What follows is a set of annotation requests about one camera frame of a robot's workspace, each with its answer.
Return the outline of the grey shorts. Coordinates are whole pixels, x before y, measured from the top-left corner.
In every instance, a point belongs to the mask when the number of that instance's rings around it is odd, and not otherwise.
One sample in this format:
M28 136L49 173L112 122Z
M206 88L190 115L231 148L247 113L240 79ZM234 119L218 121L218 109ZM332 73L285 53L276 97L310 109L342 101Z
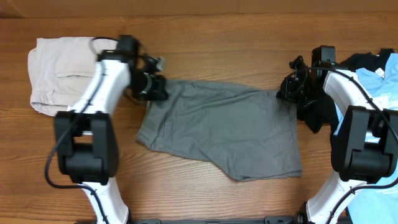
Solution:
M169 80L136 136L150 150L212 162L237 181L299 177L296 107L234 83Z

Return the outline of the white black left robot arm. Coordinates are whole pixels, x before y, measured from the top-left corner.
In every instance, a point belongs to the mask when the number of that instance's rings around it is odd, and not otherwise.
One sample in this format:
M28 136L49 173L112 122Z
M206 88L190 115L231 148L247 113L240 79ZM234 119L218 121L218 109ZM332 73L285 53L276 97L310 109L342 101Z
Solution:
M122 50L104 50L79 101L54 118L56 143L49 158L58 159L63 175L81 189L96 214L96 223L132 223L116 182L119 149L111 117L126 89L141 101L166 100L164 59Z

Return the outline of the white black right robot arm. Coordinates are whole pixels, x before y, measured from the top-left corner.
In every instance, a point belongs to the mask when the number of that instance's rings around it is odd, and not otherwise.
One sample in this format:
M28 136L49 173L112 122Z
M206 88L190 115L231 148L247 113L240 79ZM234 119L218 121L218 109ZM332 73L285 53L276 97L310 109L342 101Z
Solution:
M379 185L397 167L397 112L383 108L360 82L358 74L327 59L309 67L298 56L289 63L293 70L284 78L277 97L295 103L309 113L322 99L343 113L331 137L331 165L327 181L305 202L295 223L342 223L340 214L367 189Z

